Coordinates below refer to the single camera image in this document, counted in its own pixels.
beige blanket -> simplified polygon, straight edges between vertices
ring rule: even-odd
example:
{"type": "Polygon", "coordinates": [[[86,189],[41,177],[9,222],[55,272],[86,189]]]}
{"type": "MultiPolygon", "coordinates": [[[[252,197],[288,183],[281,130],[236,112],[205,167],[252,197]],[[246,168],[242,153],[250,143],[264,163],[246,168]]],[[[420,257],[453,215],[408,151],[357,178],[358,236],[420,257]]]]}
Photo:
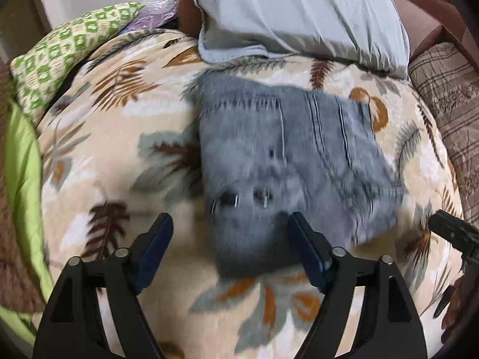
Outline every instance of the beige blanket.
{"type": "MultiPolygon", "coordinates": [[[[194,39],[149,30],[111,40],[81,69],[38,127],[50,269],[57,279],[73,255],[98,259],[127,247],[159,213],[168,212],[175,226],[172,242],[153,284],[140,295],[165,353],[187,359],[293,358],[322,302],[301,266],[220,282],[208,249],[197,109],[187,95],[208,68],[213,67],[201,62],[194,39]]],[[[305,57],[267,63],[250,58],[214,68],[370,104],[378,144],[409,194],[398,227],[352,252],[372,259],[394,256],[419,314],[431,308],[458,277],[461,258],[431,234],[427,218],[437,209],[461,216],[462,207],[440,134],[417,94],[354,64],[305,57]]],[[[112,351],[121,353],[104,294],[100,307],[112,351]]],[[[360,308],[357,290],[339,352],[351,347],[360,308]]]]}

green checkered fabric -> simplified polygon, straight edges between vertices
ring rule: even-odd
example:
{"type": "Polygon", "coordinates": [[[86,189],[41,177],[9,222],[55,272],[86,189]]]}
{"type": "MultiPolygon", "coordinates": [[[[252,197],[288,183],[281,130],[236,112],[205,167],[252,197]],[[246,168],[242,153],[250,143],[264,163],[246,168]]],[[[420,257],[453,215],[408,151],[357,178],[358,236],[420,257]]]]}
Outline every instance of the green checkered fabric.
{"type": "Polygon", "coordinates": [[[130,2],[84,14],[51,31],[11,62],[18,103],[35,126],[73,66],[116,35],[142,7],[130,2]]]}

plastic bag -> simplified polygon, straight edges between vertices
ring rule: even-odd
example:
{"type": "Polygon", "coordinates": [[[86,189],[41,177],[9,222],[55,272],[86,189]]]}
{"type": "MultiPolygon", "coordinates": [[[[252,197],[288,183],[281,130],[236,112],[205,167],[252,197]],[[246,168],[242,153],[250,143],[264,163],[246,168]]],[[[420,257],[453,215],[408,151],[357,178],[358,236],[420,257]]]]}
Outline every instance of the plastic bag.
{"type": "Polygon", "coordinates": [[[145,28],[158,28],[176,17],[178,0],[147,0],[137,17],[119,35],[145,28]]]}

blue denim fabric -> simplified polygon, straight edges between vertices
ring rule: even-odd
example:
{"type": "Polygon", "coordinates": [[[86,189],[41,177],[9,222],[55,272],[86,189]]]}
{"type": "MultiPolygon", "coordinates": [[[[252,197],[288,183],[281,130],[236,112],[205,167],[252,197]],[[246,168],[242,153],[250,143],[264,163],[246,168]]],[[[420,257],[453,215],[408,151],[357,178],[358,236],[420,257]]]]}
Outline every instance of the blue denim fabric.
{"type": "Polygon", "coordinates": [[[404,187],[375,142],[367,104],[220,73],[203,74],[196,88],[221,276],[296,263],[287,239],[295,211],[345,248],[396,224],[404,187]]]}

white pillow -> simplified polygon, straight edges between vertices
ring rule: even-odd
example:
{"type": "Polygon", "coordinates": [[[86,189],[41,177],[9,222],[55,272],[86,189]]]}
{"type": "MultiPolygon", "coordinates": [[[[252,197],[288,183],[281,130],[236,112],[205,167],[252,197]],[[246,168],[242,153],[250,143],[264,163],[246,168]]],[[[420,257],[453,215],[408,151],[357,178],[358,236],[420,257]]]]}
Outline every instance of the white pillow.
{"type": "Polygon", "coordinates": [[[194,0],[209,63],[302,54],[407,77],[409,41],[392,0],[194,0]]]}

